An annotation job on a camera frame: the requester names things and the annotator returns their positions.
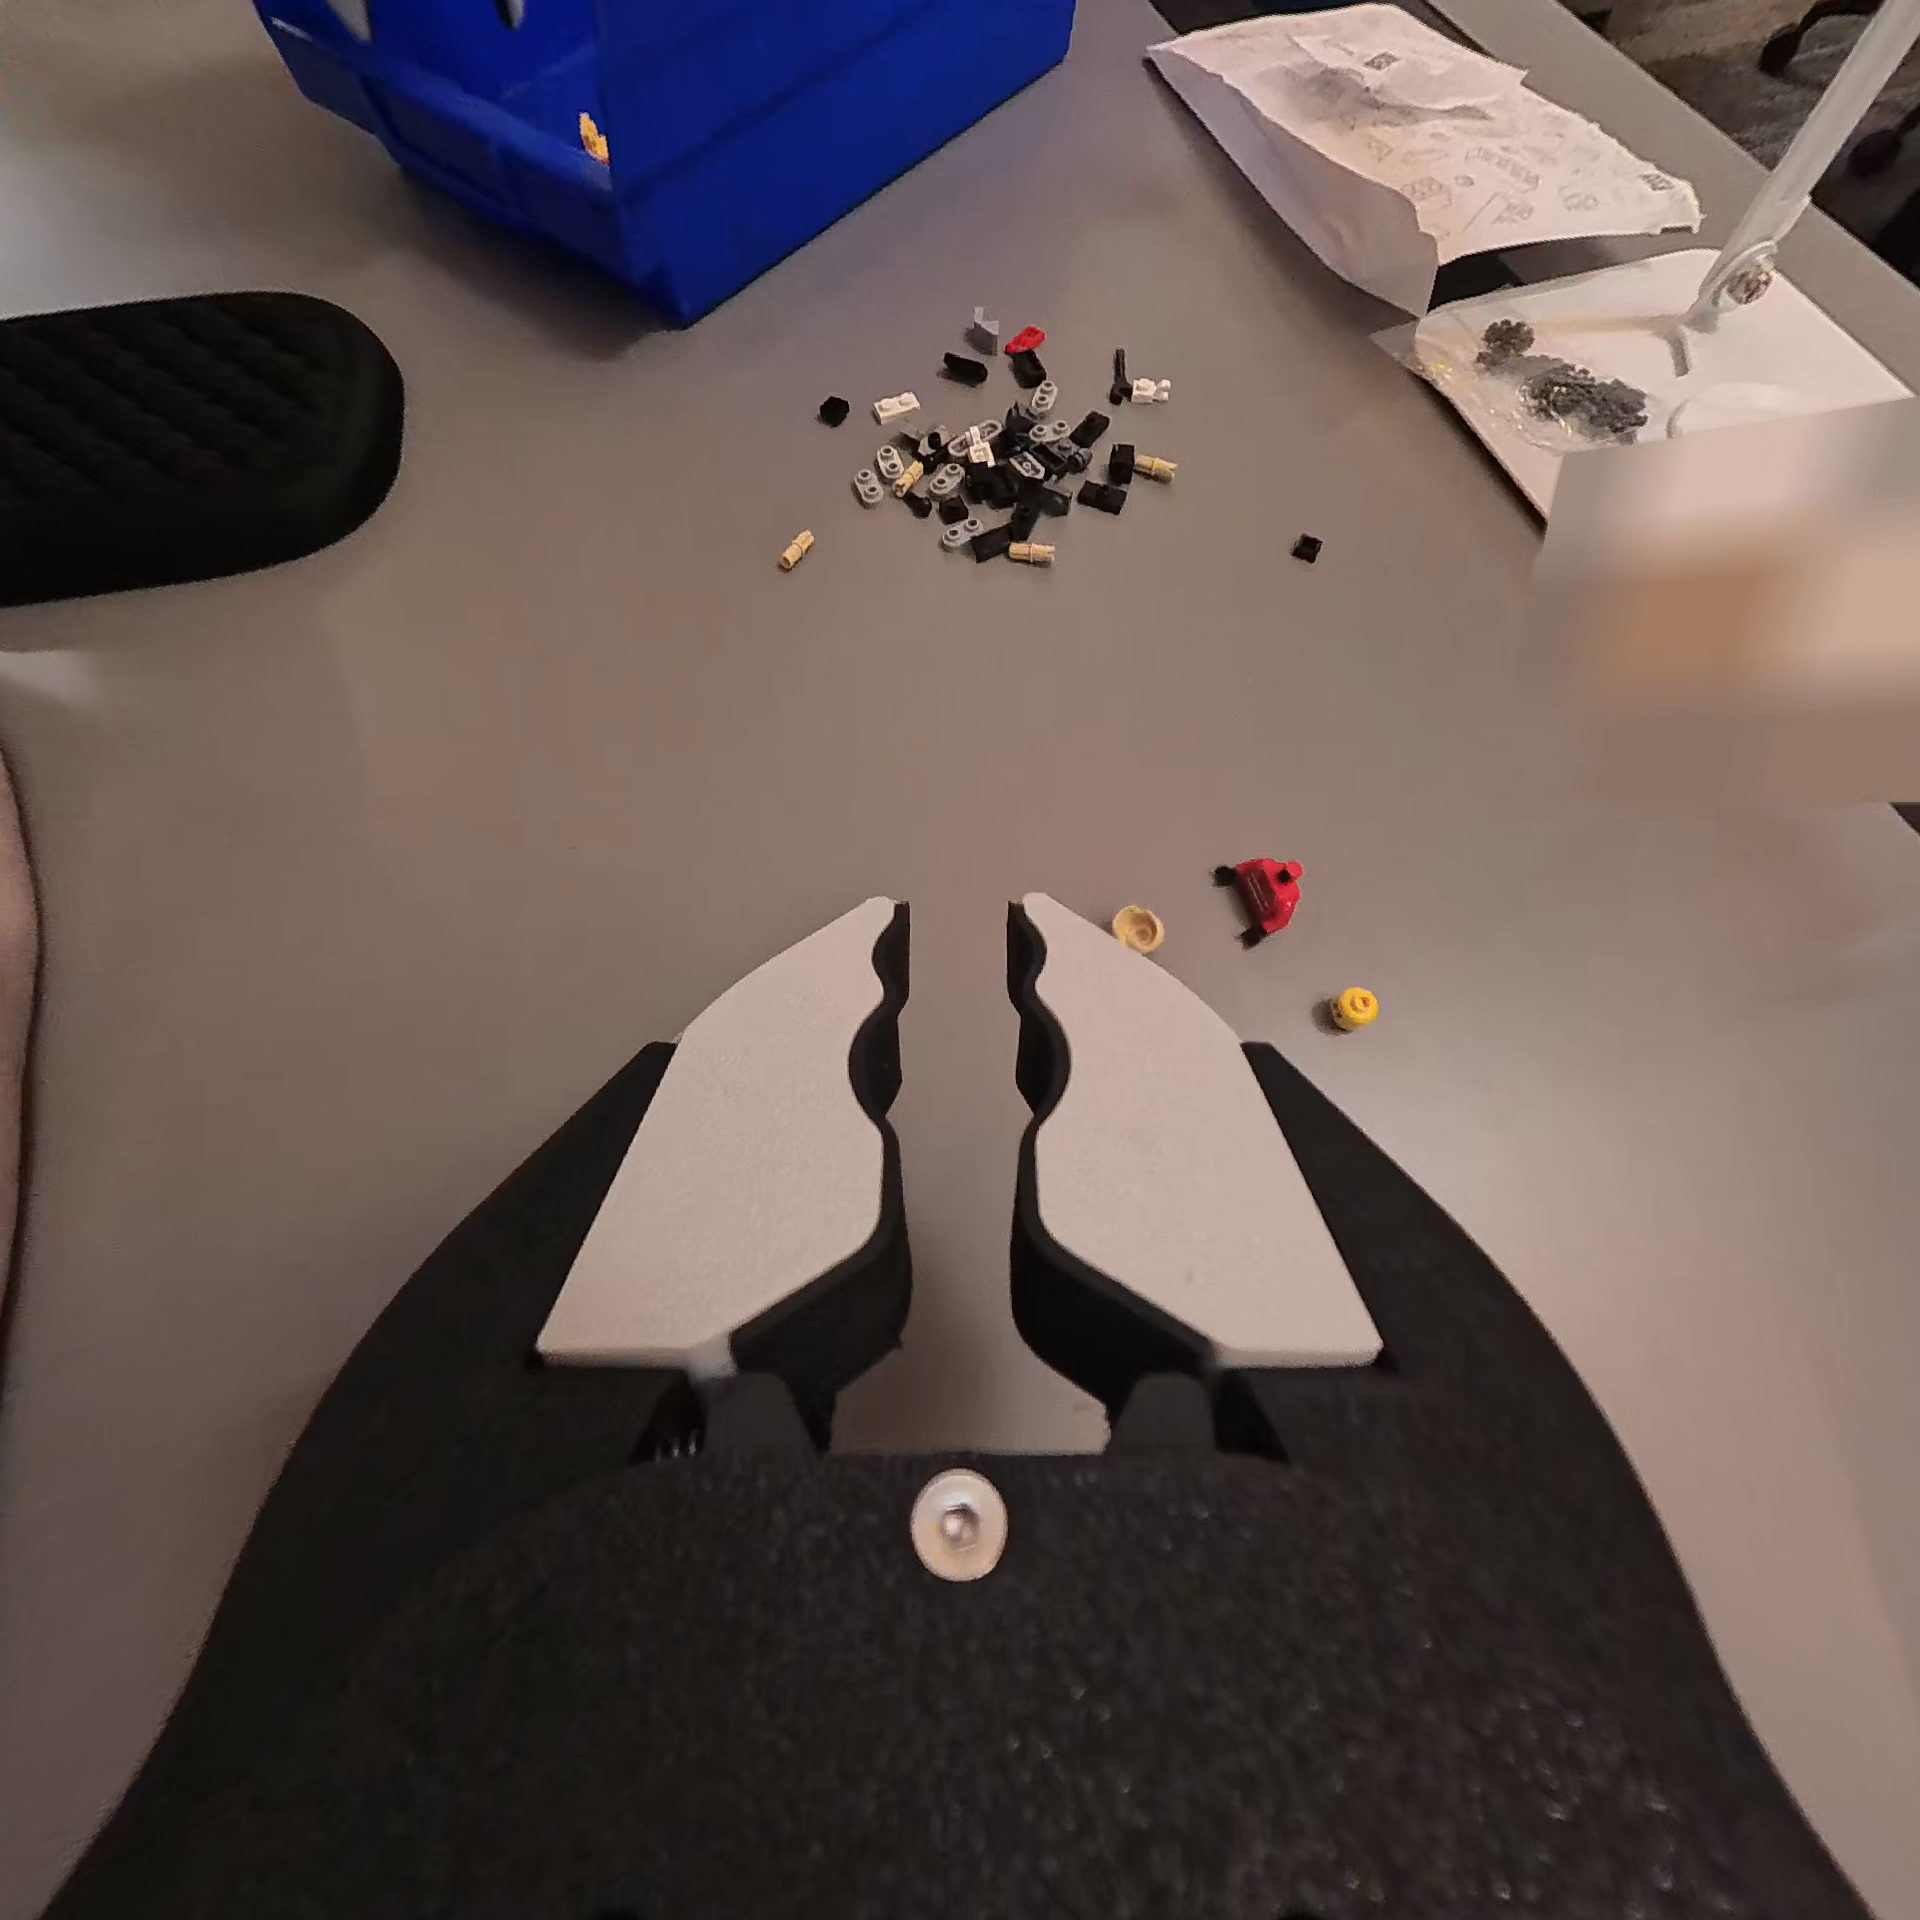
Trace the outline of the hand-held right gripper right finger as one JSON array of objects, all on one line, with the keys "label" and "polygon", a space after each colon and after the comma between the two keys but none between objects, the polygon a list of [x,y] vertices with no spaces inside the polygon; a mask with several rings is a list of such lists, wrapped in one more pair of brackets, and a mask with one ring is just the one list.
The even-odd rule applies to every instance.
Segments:
[{"label": "hand-held right gripper right finger", "polygon": [[1376,1315],[1236,1030],[1052,894],[1007,911],[1012,1310],[1110,1427],[1147,1379],[1359,1375]]}]

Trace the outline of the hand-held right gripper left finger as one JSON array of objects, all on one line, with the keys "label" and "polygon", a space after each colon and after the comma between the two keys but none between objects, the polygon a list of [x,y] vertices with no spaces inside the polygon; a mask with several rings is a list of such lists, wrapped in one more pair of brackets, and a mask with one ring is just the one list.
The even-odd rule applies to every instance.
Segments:
[{"label": "hand-held right gripper left finger", "polygon": [[543,1366],[771,1376],[830,1442],[910,1313],[906,996],[910,906],[872,897],[694,1018],[539,1334]]}]

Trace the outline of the red toy figure torso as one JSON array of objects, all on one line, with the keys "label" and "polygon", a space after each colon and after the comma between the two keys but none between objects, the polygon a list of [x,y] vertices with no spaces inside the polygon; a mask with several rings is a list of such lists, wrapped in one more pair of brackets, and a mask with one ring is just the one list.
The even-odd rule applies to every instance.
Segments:
[{"label": "red toy figure torso", "polygon": [[1214,868],[1214,882],[1235,891],[1243,906],[1243,946],[1255,949],[1286,932],[1305,897],[1300,879],[1305,866],[1299,860],[1255,857]]}]

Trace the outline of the pile of small toy bricks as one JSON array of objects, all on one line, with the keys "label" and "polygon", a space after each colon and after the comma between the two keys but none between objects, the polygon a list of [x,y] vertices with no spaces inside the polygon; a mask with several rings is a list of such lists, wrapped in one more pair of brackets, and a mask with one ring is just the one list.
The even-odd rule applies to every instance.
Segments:
[{"label": "pile of small toy bricks", "polygon": [[1105,401],[1072,413],[1048,362],[1043,324],[1004,328],[974,308],[966,346],[947,347],[938,381],[966,401],[1012,387],[1004,413],[960,426],[926,417],[904,390],[872,401],[877,451],[852,470],[847,492],[868,514],[900,508],[938,533],[938,549],[974,565],[1052,567],[1059,527],[1081,511],[1121,518],[1135,495],[1169,489],[1178,463],[1122,435],[1126,410],[1173,401],[1166,378],[1140,378],[1126,347],[1110,355]]}]

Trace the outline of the blue plastic bin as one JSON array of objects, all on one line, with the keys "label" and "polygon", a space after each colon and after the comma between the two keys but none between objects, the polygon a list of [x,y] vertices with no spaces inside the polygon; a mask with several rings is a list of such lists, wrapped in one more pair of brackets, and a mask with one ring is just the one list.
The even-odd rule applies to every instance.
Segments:
[{"label": "blue plastic bin", "polygon": [[258,3],[412,179],[694,324],[1068,58],[1075,3]]}]

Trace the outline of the grey desk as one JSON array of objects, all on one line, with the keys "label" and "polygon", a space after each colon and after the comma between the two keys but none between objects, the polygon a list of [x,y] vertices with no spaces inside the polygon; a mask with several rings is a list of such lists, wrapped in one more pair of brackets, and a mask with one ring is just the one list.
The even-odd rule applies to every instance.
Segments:
[{"label": "grey desk", "polygon": [[[3,1914],[149,1753],[351,1348],[640,1043],[910,903],[916,1253],[855,1449],[1081,1449],[1012,1325],[1007,906],[1166,923],[1501,1264],[1771,1760],[1917,1914],[1917,832],[1635,797],[1524,663],[1538,523],[1148,74],[1153,5],[690,330],[479,229],[247,3],[3,5],[3,311],[292,289],[406,381],[334,549],[3,618],[42,911],[3,1398]],[[847,476],[974,308],[1178,463],[1052,567]],[[1248,949],[1216,866],[1305,866]],[[1327,1003],[1372,989],[1381,1019]]]}]

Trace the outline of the clear bag of small parts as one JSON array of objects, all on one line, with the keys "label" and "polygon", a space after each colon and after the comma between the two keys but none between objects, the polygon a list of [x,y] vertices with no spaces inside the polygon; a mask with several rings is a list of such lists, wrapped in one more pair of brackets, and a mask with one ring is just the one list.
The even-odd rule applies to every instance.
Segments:
[{"label": "clear bag of small parts", "polygon": [[1641,387],[1546,352],[1540,330],[1514,311],[1465,324],[1426,315],[1381,330],[1373,346],[1492,441],[1538,451],[1636,444],[1651,422]]}]

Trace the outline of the white printed paper bag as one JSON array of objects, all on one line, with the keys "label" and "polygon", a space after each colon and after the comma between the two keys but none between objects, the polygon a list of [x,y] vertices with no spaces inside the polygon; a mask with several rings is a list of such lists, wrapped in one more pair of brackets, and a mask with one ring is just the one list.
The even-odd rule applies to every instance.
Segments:
[{"label": "white printed paper bag", "polygon": [[1477,254],[1701,225],[1686,179],[1401,5],[1259,14],[1147,61],[1332,276],[1403,315]]}]

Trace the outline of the white and wood book stand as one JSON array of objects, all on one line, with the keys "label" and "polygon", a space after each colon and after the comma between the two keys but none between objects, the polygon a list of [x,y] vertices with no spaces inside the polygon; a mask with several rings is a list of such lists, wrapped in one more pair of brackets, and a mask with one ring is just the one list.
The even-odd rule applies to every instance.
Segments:
[{"label": "white and wood book stand", "polygon": [[[1514,311],[1540,330],[1546,352],[1641,387],[1651,398],[1651,422],[1636,444],[1910,398],[1879,359],[1783,276],[1781,251],[1813,209],[1815,184],[1914,40],[1914,3],[1879,3],[1867,14],[1850,55],[1720,254],[1651,254],[1445,304],[1430,315],[1465,324]],[[1565,460],[1598,451],[1538,451],[1492,441],[1479,431],[1474,435],[1543,518]]]}]

